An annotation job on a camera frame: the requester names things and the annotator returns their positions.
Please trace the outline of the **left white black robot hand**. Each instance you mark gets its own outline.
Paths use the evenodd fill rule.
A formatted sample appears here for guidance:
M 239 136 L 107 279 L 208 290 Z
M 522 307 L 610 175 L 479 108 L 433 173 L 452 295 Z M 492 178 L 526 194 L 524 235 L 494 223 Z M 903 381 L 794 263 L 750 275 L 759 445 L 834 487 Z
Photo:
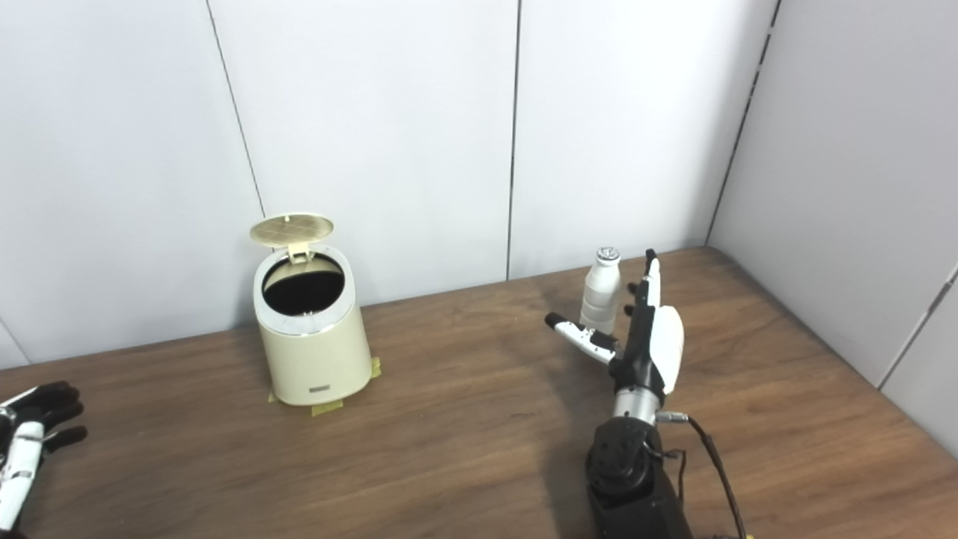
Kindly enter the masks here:
M 71 383 L 42 383 L 2 402 L 1 535 L 25 538 L 19 521 L 43 464 L 55 451 L 85 441 L 78 425 L 59 429 L 82 415 L 81 392 Z

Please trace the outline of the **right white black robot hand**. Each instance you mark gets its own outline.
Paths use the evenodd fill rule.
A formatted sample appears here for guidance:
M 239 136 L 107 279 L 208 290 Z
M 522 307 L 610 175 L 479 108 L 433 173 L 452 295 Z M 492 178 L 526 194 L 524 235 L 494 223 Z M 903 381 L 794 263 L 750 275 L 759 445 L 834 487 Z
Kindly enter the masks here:
M 612 335 L 568 320 L 550 311 L 545 324 L 588 357 L 608 366 L 615 389 L 645 388 L 664 402 L 680 375 L 685 342 L 683 321 L 677 309 L 662 304 L 659 258 L 653 249 L 644 253 L 644 275 L 627 289 L 634 303 L 626 305 L 629 333 L 624 348 Z

